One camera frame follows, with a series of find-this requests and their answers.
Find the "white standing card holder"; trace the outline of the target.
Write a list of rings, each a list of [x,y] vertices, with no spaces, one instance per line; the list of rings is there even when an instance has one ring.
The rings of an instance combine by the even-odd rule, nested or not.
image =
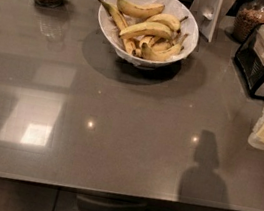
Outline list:
[[[190,11],[194,15],[200,34],[208,42],[213,40],[216,26],[236,0],[193,0]]]

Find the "white bowl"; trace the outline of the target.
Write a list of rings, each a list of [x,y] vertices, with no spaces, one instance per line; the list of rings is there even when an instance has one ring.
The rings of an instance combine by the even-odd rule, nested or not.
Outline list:
[[[104,0],[107,3],[112,3],[113,5],[117,6],[117,0]],[[139,48],[139,41],[144,37],[137,36],[134,38],[130,38],[132,41],[135,42],[136,49],[132,52],[132,54],[128,54],[125,51],[125,48],[123,46],[123,42],[119,36],[120,31],[118,30],[117,26],[115,25],[113,19],[111,16],[106,12],[104,7],[100,4],[99,13],[98,13],[98,21],[99,21],[99,27],[101,28],[103,34],[105,35],[105,38],[109,40],[113,48],[115,49],[115,52],[120,58],[123,58],[124,60],[130,62],[131,64],[135,65],[136,67],[140,67],[141,69],[147,68],[147,69],[155,69],[159,68],[161,66],[166,66],[169,64],[172,64],[173,62],[177,62],[178,60],[186,58],[188,55],[191,54],[191,52],[196,48],[196,45],[198,44],[199,39],[199,30],[196,23],[195,18],[189,11],[189,9],[186,8],[180,1],[178,0],[128,0],[129,2],[133,2],[135,4],[164,4],[164,10],[161,12],[163,14],[169,14],[174,15],[175,17],[182,19],[184,16],[187,17],[184,21],[181,22],[181,31],[180,32],[174,32],[172,30],[172,37],[166,41],[173,42],[175,38],[182,37],[183,35],[187,34],[188,37],[185,39],[183,45],[183,49],[181,50],[180,54],[174,55],[172,58],[167,60],[166,62],[159,62],[159,61],[153,61],[153,60],[147,60],[143,59],[141,55],[141,48]],[[126,14],[123,14],[124,18],[127,20],[127,25],[135,25],[137,23],[141,22],[147,22],[147,19],[140,19],[140,18],[134,18],[130,17]]]

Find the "right glass granola jar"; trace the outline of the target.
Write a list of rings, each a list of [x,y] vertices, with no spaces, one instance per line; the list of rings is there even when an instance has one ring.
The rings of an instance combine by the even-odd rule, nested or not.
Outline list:
[[[264,23],[264,0],[252,0],[244,3],[239,8],[236,18],[234,19],[233,37],[244,42],[249,33],[257,27],[258,24]]]

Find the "top yellow banana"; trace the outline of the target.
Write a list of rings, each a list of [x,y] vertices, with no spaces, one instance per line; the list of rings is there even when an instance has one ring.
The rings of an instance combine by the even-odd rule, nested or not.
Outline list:
[[[147,19],[156,14],[158,15],[165,8],[164,4],[150,3],[148,5],[141,5],[128,0],[117,0],[116,5],[119,11],[123,14],[140,19]]]

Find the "right upper yellow banana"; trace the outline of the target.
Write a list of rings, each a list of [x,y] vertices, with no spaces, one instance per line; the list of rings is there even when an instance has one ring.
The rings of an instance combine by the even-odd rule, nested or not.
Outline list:
[[[186,16],[184,16],[182,19],[179,19],[175,17],[175,15],[169,15],[169,14],[156,14],[154,16],[151,16],[147,19],[147,22],[156,22],[156,23],[162,23],[163,25],[168,26],[171,30],[174,32],[180,32],[181,31],[181,22],[187,19]]]

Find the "left long yellow banana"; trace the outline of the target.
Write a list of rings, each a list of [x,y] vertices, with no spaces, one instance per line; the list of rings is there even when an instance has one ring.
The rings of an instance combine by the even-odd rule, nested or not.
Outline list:
[[[122,13],[119,11],[117,6],[113,5],[112,3],[107,3],[104,0],[98,0],[98,1],[104,7],[106,12],[111,16],[111,18],[113,19],[119,31],[128,27],[127,20],[124,18]],[[125,48],[126,53],[132,54],[132,52],[136,49],[136,46],[135,46],[136,44],[131,39],[123,39],[122,42],[123,42],[123,46]]]

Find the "centre large yellow banana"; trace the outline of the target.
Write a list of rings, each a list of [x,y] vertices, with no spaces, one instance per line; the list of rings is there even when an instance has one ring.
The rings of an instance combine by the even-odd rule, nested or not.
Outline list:
[[[142,35],[155,35],[157,37],[169,40],[172,37],[172,31],[168,26],[157,22],[141,22],[128,26],[119,32],[121,39],[130,39]]]

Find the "small middle yellow banana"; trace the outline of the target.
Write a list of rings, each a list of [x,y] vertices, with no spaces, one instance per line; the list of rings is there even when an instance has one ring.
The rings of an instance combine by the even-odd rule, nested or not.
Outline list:
[[[142,39],[139,41],[139,48],[141,48],[143,44],[147,44],[147,46],[149,46],[154,51],[167,50],[172,46],[172,44],[166,39],[150,35],[142,37]]]

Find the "front curved yellow banana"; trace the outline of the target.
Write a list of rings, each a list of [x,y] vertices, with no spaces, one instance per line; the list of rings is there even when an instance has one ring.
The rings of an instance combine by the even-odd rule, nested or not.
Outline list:
[[[151,49],[147,44],[143,44],[141,47],[141,55],[143,59],[159,61],[159,62],[166,62],[174,55],[180,54],[181,50],[183,50],[183,43],[185,39],[188,37],[187,34],[183,35],[182,37],[175,38],[173,42],[171,42],[172,46],[167,50],[163,51],[154,51]]]

